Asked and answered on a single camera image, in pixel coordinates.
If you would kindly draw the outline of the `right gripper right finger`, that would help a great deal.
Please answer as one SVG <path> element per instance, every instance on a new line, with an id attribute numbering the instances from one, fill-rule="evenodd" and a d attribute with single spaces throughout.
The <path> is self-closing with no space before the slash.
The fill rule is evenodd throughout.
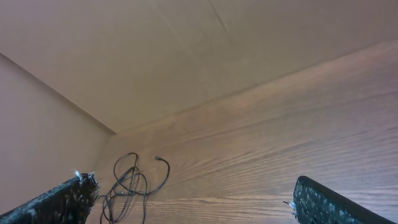
<path id="1" fill-rule="evenodd" d="M 394 224 L 304 175 L 296 181 L 292 210 L 303 224 Z"/>

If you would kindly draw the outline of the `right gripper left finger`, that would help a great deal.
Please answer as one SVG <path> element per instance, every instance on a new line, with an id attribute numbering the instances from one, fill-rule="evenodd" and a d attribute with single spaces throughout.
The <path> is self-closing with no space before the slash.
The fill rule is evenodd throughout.
<path id="1" fill-rule="evenodd" d="M 1 224 L 85 223 L 98 198 L 93 172 L 66 182 L 1 215 Z"/>

